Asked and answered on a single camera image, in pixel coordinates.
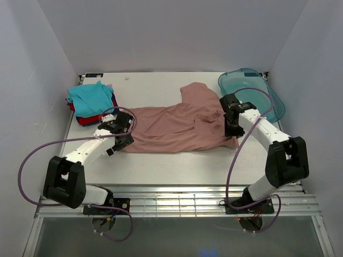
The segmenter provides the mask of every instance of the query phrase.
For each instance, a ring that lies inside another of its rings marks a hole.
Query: teal shirt
[[[76,116],[88,118],[102,114],[106,109],[113,107],[112,93],[113,88],[98,81],[96,84],[69,88],[67,101],[74,104]]]

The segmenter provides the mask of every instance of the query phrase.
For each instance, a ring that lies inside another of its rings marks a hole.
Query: teal plastic tray
[[[271,123],[280,120],[286,112],[284,103],[265,81],[265,79],[255,70],[249,68],[239,69],[237,71],[226,72],[218,79],[221,94],[231,94],[237,89],[244,87],[254,87],[266,91],[273,98],[274,109],[267,113],[267,120]],[[242,90],[236,93],[238,100],[242,102],[251,102],[262,114],[270,108],[270,100],[263,93],[256,90]]]

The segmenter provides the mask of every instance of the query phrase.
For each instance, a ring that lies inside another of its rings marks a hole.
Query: white table
[[[85,78],[83,84],[101,80],[112,84],[119,106],[127,108],[164,107],[181,102],[180,88],[203,82],[219,96],[217,79],[221,72],[104,73],[102,78]],[[68,138],[87,137],[97,125],[82,127],[73,117]],[[65,155],[83,142],[65,144]],[[178,154],[102,155],[85,171],[88,184],[102,185],[224,185],[235,150],[218,147],[203,152]],[[248,185],[264,174],[266,151],[251,137],[243,147],[231,184]]]

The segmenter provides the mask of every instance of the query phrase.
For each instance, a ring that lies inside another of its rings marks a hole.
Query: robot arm
[[[111,156],[115,151],[133,143],[130,134],[99,138],[125,133],[132,122],[133,117],[125,112],[107,115],[93,134],[94,139],[87,140],[63,157],[53,157],[48,165],[43,195],[74,209],[87,204],[109,205],[108,202],[113,198],[112,192],[100,186],[86,185],[85,170],[104,152]]]
[[[243,136],[260,116],[253,104],[240,103],[234,94],[225,95],[220,103],[225,112],[226,137]],[[260,120],[252,135],[268,152],[265,175],[244,189],[238,206],[258,201],[309,175],[306,144],[301,137],[292,138],[266,119]]]

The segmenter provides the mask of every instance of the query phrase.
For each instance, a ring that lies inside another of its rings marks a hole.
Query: white wall
[[[36,206],[19,193],[18,168],[33,148],[63,138],[65,92],[77,76],[36,0],[0,1],[0,24],[0,249],[1,256],[22,256]],[[36,153],[24,169],[32,199],[60,147]]]
[[[336,256],[343,256],[343,2],[309,0],[270,72],[286,132],[305,138],[310,176]]]
[[[307,0],[38,0],[78,74],[268,71]]]

